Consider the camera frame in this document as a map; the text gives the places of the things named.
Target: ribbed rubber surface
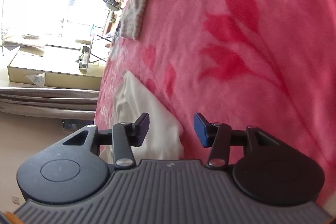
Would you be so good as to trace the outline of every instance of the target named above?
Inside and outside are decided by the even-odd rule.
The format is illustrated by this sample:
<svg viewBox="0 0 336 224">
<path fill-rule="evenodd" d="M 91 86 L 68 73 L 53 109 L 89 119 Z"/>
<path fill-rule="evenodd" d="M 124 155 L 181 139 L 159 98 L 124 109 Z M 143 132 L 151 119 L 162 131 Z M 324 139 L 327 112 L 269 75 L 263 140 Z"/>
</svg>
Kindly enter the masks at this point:
<svg viewBox="0 0 336 224">
<path fill-rule="evenodd" d="M 117 171 L 107 187 L 69 206 L 28 201 L 15 214 L 25 224 L 324 224 L 330 216 L 314 203 L 290 208 L 260 204 L 230 177 L 197 160 L 143 160 Z"/>
</svg>

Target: black robotic device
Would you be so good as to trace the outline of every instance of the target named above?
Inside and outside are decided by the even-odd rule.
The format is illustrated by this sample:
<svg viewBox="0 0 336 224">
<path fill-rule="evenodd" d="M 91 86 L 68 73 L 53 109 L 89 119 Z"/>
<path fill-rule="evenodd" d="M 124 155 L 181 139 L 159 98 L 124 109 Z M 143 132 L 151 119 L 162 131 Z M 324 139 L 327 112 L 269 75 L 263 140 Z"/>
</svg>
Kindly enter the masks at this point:
<svg viewBox="0 0 336 224">
<path fill-rule="evenodd" d="M 17 183 L 26 203 L 15 214 L 26 224 L 47 223 L 326 223 L 314 201 L 321 167 L 258 127 L 233 130 L 200 113 L 194 129 L 212 147 L 199 160 L 142 160 L 149 115 L 113 130 L 88 125 L 24 162 Z M 114 164 L 99 158 L 113 145 Z M 244 157 L 229 165 L 230 146 Z"/>
</svg>

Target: beige wall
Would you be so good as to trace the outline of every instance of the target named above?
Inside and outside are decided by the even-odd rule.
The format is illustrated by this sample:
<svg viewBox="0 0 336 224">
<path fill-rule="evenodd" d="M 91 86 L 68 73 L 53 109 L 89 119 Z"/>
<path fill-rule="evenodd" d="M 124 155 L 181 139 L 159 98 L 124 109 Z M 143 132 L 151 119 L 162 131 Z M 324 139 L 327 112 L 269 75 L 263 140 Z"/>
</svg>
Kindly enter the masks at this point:
<svg viewBox="0 0 336 224">
<path fill-rule="evenodd" d="M 16 171 L 30 156 L 67 135 L 61 119 L 37 118 L 0 112 L 0 211 L 19 205 L 11 196 L 24 199 L 16 183 Z"/>
</svg>

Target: bed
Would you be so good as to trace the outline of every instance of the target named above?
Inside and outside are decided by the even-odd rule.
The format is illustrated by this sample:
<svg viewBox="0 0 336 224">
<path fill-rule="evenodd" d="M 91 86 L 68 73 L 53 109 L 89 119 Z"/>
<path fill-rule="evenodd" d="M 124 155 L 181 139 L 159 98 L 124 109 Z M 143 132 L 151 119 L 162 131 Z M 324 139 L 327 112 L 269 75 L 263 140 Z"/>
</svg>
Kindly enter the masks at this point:
<svg viewBox="0 0 336 224">
<path fill-rule="evenodd" d="M 257 125 L 322 166 L 322 204 L 336 186 L 335 52 L 336 0 L 148 0 L 139 41 L 120 38 L 107 62 L 95 124 L 111 128 L 129 70 L 181 122 L 184 158 L 209 153 L 195 112 Z"/>
</svg>

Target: white cloth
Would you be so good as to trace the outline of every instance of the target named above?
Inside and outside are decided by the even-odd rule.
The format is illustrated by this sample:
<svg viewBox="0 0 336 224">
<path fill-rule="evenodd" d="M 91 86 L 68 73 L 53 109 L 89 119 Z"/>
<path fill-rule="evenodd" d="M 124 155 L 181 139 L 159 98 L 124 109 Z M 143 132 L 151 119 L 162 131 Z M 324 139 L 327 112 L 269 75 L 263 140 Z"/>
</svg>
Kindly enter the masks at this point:
<svg viewBox="0 0 336 224">
<path fill-rule="evenodd" d="M 152 160 L 178 160 L 183 155 L 179 136 L 183 132 L 180 122 L 130 71 L 125 72 L 124 81 L 118 88 L 113 101 L 111 124 L 135 122 L 143 113 L 150 115 L 150 127 L 142 146 L 132 147 L 134 157 Z M 112 163 L 112 147 L 107 147 L 108 162 Z"/>
</svg>

